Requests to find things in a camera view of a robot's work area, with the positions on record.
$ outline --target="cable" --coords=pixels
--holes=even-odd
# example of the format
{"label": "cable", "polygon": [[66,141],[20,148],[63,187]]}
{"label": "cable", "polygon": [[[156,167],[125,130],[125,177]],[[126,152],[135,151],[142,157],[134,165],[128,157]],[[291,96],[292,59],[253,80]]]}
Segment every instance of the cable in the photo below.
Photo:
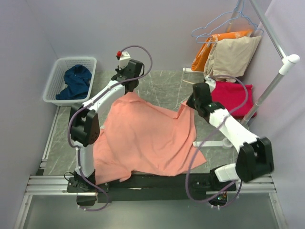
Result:
{"label": "cable", "polygon": [[135,78],[132,78],[132,79],[128,79],[128,80],[123,80],[123,81],[120,81],[120,82],[117,82],[115,84],[113,84],[110,88],[107,88],[103,93],[100,94],[100,96],[98,96],[96,99],[93,100],[93,102],[91,104],[88,104],[84,107],[82,107],[81,109],[79,109],[77,112],[74,113],[74,115],[71,117],[70,121],[69,121],[69,124],[68,124],[68,131],[67,131],[67,138],[68,138],[68,143],[69,145],[72,147],[72,148],[76,148],[77,149],[77,159],[78,159],[78,169],[80,171],[80,174],[81,174],[81,177],[88,183],[90,184],[91,186],[93,186],[94,188],[98,189],[100,192],[102,192],[105,196],[106,196],[106,204],[104,206],[102,206],[101,208],[97,208],[97,209],[87,209],[87,208],[84,208],[84,207],[81,207],[81,209],[85,210],[85,211],[99,211],[99,210],[102,210],[104,209],[105,207],[107,207],[107,205],[109,204],[110,202],[110,199],[109,199],[109,196],[108,194],[100,187],[98,187],[97,185],[95,185],[94,183],[90,182],[84,175],[84,173],[82,172],[82,169],[81,169],[81,149],[79,148],[79,146],[76,146],[72,143],[72,140],[71,140],[71,136],[70,136],[70,131],[71,131],[71,127],[72,127],[72,123],[75,119],[75,117],[80,113],[82,112],[83,110],[85,110],[86,108],[88,108],[89,106],[93,105],[96,101],[98,101],[99,99],[101,99],[103,96],[105,96],[112,88],[122,84],[122,83],[126,83],[126,82],[130,82],[130,81],[134,81],[134,80],[139,80],[145,76],[148,75],[148,73],[151,71],[152,69],[152,66],[153,66],[153,59],[152,59],[152,56],[151,54],[142,46],[140,45],[130,45],[130,46],[127,46],[125,48],[123,48],[121,50],[121,52],[125,51],[126,49],[129,49],[129,48],[133,48],[133,47],[136,47],[136,48],[140,48],[140,49],[143,49],[149,56],[149,59],[150,59],[150,62],[151,62],[151,65],[148,69],[148,71],[139,76],[139,77],[135,77]]}
{"label": "cable", "polygon": [[[237,106],[237,107],[233,108],[231,111],[229,111],[229,113],[231,114],[231,113],[237,111],[238,109],[240,109],[241,107],[243,107],[243,106],[245,105],[245,103],[246,103],[247,100],[248,100],[249,94],[248,94],[248,91],[247,91],[246,86],[245,86],[245,85],[243,84],[243,82],[241,82],[239,79],[237,79],[237,78],[235,78],[235,77],[232,77],[232,76],[229,76],[229,75],[224,75],[224,76],[225,76],[225,77],[228,77],[228,78],[235,79],[238,83],[240,83],[240,84],[243,86],[244,91],[245,91],[245,98],[244,98],[244,101],[243,101],[239,106]],[[195,153],[194,153],[194,155],[193,155],[193,157],[192,157],[192,159],[191,159],[190,165],[189,165],[189,167],[188,167],[188,169],[187,169],[186,177],[185,177],[185,191],[186,191],[187,197],[188,197],[189,199],[191,199],[192,201],[196,202],[196,203],[199,203],[199,204],[206,203],[206,202],[208,202],[208,201],[210,201],[210,200],[216,198],[218,195],[220,195],[222,192],[226,191],[230,186],[232,186],[233,184],[236,183],[236,181],[232,181],[230,184],[226,185],[224,188],[222,188],[222,189],[221,189],[219,192],[217,192],[215,195],[213,195],[213,196],[211,196],[211,197],[209,197],[209,198],[207,198],[207,199],[203,199],[203,200],[196,200],[196,199],[194,199],[194,198],[191,196],[191,193],[190,193],[190,190],[189,190],[190,172],[191,172],[192,165],[193,165],[193,163],[194,163],[194,161],[195,161],[195,158],[196,158],[196,156],[197,156],[197,154],[198,154],[198,152],[199,152],[200,147],[201,147],[207,140],[209,140],[214,134],[216,134],[216,133],[218,132],[218,130],[225,124],[225,121],[228,119],[228,117],[229,117],[229,115],[227,115],[227,116],[224,118],[224,120],[221,122],[221,124],[220,124],[215,130],[213,130],[213,131],[212,131],[212,132],[211,132],[211,133],[210,133],[210,134],[200,143],[200,145],[197,147],[197,149],[196,149],[196,151],[195,151]],[[240,182],[239,189],[238,189],[236,195],[233,197],[233,199],[232,199],[229,203],[227,203],[227,204],[221,206],[220,208],[224,208],[224,207],[226,207],[226,206],[232,204],[232,203],[236,200],[236,198],[238,197],[238,195],[239,195],[239,193],[240,193],[240,190],[241,190],[241,188],[242,188],[242,183],[243,183],[243,182],[241,181],[241,182]]]}
{"label": "cable", "polygon": [[70,173],[72,176],[74,175],[72,172],[65,172],[65,174],[63,175],[63,178],[65,178],[68,182],[69,182],[69,180],[66,178],[66,174],[67,173]]}

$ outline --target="red towel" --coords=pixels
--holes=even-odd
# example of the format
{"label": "red towel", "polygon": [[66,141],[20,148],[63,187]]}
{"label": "red towel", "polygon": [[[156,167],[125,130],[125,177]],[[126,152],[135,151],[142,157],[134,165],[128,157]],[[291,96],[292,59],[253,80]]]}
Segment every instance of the red towel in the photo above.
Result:
{"label": "red towel", "polygon": [[[246,88],[249,94],[246,104],[231,114],[236,119],[242,119],[253,106],[252,85],[246,85]],[[216,88],[212,91],[211,95],[213,102],[220,102],[230,111],[244,101],[245,92],[243,86],[239,83],[217,81]]]}

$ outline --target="metal pole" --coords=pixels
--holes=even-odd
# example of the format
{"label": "metal pole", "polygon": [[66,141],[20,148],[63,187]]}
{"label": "metal pole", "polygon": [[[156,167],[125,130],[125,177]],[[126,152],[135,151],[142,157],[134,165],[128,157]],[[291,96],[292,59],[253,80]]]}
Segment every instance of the metal pole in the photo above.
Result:
{"label": "metal pole", "polygon": [[[240,9],[240,7],[242,5],[242,2],[243,2],[243,0],[238,0],[238,3],[237,3],[236,7],[233,10],[231,19],[232,18],[236,18],[237,15],[239,14],[239,9]],[[231,27],[233,25],[233,22],[234,22],[234,20],[229,21],[229,24],[228,24],[227,28],[225,29],[225,32],[230,32],[231,31]]]}
{"label": "metal pole", "polygon": [[273,45],[275,46],[278,54],[280,55],[280,57],[283,59],[284,57],[287,56],[286,52],[283,50],[283,46],[281,44],[281,42],[279,41],[279,39],[277,38],[276,33],[274,32],[272,26],[270,25],[268,19],[266,18],[266,16],[264,15],[264,13],[261,11],[260,7],[257,5],[255,0],[250,0],[259,20],[261,21],[261,23],[263,24],[266,32],[268,33]]}
{"label": "metal pole", "polygon": [[258,110],[259,106],[265,101],[265,99],[270,95],[270,93],[273,91],[273,89],[278,85],[278,83],[281,81],[281,79],[284,76],[278,73],[276,77],[272,80],[272,82],[269,84],[267,89],[263,92],[263,94],[259,97],[259,99],[255,102],[251,110],[245,115],[245,117],[242,119],[241,124],[246,125],[250,118],[255,114],[255,112]]}

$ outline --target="orange cloth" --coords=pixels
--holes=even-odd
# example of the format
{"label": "orange cloth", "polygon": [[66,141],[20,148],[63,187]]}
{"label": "orange cloth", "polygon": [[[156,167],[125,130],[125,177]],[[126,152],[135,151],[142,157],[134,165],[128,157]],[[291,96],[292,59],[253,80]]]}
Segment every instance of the orange cloth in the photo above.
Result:
{"label": "orange cloth", "polygon": [[[245,30],[239,32],[229,32],[229,33],[222,33],[222,34],[213,34],[212,37],[206,39],[205,42],[217,42],[223,39],[236,39],[241,38],[244,36],[250,36],[253,30]],[[192,71],[204,71],[205,62],[209,57],[209,53],[215,43],[204,43],[197,53],[195,60],[192,63]]]}
{"label": "orange cloth", "polygon": [[[187,170],[195,153],[194,110],[154,106],[137,93],[116,100],[108,113],[93,156],[97,184],[127,180],[132,171],[175,176]],[[198,153],[193,168],[205,163]]]}

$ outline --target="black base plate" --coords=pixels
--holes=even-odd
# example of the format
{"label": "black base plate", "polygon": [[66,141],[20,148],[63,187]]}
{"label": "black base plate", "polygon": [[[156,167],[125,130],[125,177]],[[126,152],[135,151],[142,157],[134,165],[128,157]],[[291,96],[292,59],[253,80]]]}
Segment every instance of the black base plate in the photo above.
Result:
{"label": "black base plate", "polygon": [[[223,182],[216,190],[210,184],[210,177],[208,173],[190,174],[189,190],[194,199],[205,199],[207,197],[206,192],[219,191],[229,183]],[[185,174],[174,177],[135,174],[124,182],[115,180],[98,186],[109,194],[112,201],[139,201],[188,199],[184,184]],[[228,191],[236,191],[236,185],[231,186]],[[96,189],[84,183],[81,177],[75,176],[69,179],[67,192],[96,192]],[[96,197],[92,196],[90,200],[88,200],[90,197],[83,198],[81,198],[82,201],[87,205],[90,200],[93,203]],[[105,196],[98,195],[98,202],[105,202]]]}

